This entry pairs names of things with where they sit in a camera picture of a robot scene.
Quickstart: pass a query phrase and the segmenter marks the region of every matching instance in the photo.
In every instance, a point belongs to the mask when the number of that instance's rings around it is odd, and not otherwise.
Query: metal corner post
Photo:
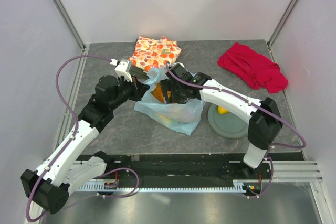
[[[77,32],[69,14],[67,13],[67,10],[65,9],[63,3],[61,0],[52,0],[54,5],[56,6],[57,10],[59,11],[61,17],[63,18],[64,22],[66,23],[66,25],[68,26],[68,28],[70,29],[71,34],[73,35],[73,37],[75,38],[77,44],[79,45],[79,47],[81,49],[85,48],[85,44],[83,42],[83,40],[81,39],[79,33]]]
[[[279,33],[281,32],[282,28],[284,27],[285,23],[287,22],[290,14],[292,13],[292,11],[294,10],[295,6],[297,5],[297,3],[299,2],[299,0],[290,0],[284,14],[282,15],[278,25],[276,26],[275,30],[273,31],[269,41],[267,42],[267,45],[269,47],[271,47],[275,40],[277,39]]]
[[[82,55],[87,55],[89,48],[90,48],[90,44],[85,45],[85,49],[82,50]],[[70,105],[72,109],[75,109],[76,99],[77,99],[82,75],[84,72],[86,59],[87,58],[80,58],[78,60],[78,66],[77,66],[75,78],[71,86],[69,98],[67,99],[68,104]],[[64,117],[62,118],[62,122],[56,134],[56,145],[54,146],[54,150],[63,141],[64,137],[69,133],[70,127],[71,127],[71,120],[72,120],[71,113],[66,108],[64,108]]]

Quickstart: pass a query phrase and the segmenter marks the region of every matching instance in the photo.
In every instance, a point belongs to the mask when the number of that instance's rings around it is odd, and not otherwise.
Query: yellow object
[[[225,114],[225,113],[229,112],[227,109],[225,109],[223,107],[220,107],[220,106],[218,106],[217,110],[218,110],[219,114]]]

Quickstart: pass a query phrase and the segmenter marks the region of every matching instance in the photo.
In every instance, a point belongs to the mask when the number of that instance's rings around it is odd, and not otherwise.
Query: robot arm
[[[62,141],[48,159],[33,172],[25,170],[21,181],[29,197],[37,179],[42,180],[33,195],[33,201],[48,210],[57,213],[66,203],[69,196],[87,181],[104,173],[108,156],[96,155],[83,165],[69,170],[84,148],[97,137],[105,126],[113,119],[113,110],[127,100],[139,101],[149,89],[148,85],[137,80],[132,71],[137,71],[127,60],[112,61],[117,65],[114,76],[103,76],[95,87],[95,94],[78,116],[79,127],[76,137],[73,137],[75,127]],[[58,156],[53,165],[50,162]]]
[[[173,67],[170,67],[167,76],[169,79],[160,82],[163,96],[167,103],[184,103],[191,98],[197,98],[224,107],[248,123],[247,137],[250,143],[243,161],[249,167],[253,169],[257,168],[272,141],[281,130],[282,123],[256,107],[251,106],[251,104],[253,103],[281,117],[275,101],[271,98],[266,98],[262,101],[260,99],[247,97],[221,85],[203,73],[197,73],[193,76],[180,64],[175,64]],[[183,84],[177,81],[176,77],[180,81],[182,80],[191,85],[197,85],[198,87]],[[203,86],[216,87],[217,90],[202,88]]]

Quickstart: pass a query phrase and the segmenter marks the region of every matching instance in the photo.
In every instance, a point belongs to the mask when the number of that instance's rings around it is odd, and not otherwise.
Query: orange floral bag
[[[134,54],[129,60],[145,72],[154,67],[165,67],[167,61],[175,63],[181,53],[176,41],[163,36],[160,40],[140,36],[136,43]]]

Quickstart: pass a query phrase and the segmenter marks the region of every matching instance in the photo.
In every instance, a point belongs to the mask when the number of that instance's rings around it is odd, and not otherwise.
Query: red wire
[[[116,171],[116,179],[115,179],[114,183],[117,182],[117,181],[118,181],[118,171]]]
[[[262,175],[261,175],[261,173],[259,173],[259,182],[258,182],[258,185],[261,184],[261,181],[262,181]]]

